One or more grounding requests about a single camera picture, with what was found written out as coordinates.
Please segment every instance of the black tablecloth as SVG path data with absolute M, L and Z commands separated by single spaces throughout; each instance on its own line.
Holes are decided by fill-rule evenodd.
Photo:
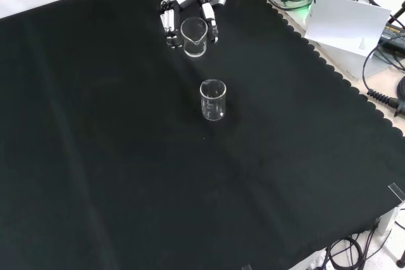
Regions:
M 160 1 L 0 21 L 1 269 L 288 269 L 399 203 L 402 133 L 274 9 L 228 0 L 190 59 Z

